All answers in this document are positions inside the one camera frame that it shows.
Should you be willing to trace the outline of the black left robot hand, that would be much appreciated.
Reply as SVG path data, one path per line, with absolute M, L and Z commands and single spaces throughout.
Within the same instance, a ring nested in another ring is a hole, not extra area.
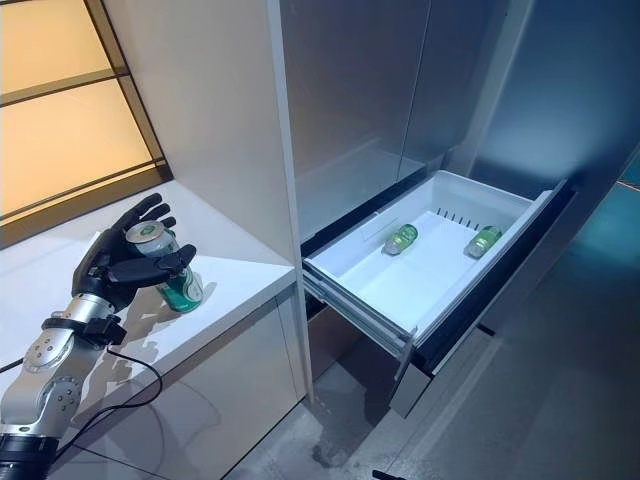
M 125 211 L 91 245 L 76 267 L 71 294 L 89 294 L 107 302 L 114 312 L 128 307 L 141 288 L 152 287 L 177 276 L 194 259 L 197 249 L 186 244 L 175 252 L 150 258 L 129 245 L 126 232 L 149 220 L 172 227 L 176 219 L 170 206 L 153 193 Z

